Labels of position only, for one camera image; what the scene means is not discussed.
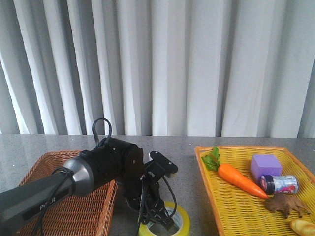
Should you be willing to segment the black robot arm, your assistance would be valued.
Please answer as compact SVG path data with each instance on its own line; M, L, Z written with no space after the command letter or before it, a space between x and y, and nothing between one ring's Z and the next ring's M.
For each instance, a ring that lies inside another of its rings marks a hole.
M102 140L56 168L49 176L0 195L0 233L10 236L33 219L40 221L53 205L69 196L84 197L117 180L125 188L128 206L142 224L154 222L166 229L174 225L159 195L160 179L176 173L177 166L158 151L143 162L143 150L115 138Z

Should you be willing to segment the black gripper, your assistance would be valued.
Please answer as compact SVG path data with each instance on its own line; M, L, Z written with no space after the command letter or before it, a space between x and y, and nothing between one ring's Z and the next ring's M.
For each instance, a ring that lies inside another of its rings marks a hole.
M150 182L145 172L138 177L119 175L115 181L123 187L127 205L139 214L139 221L151 220L167 230L175 226L173 216L176 210L164 208L164 201L159 194L159 184Z

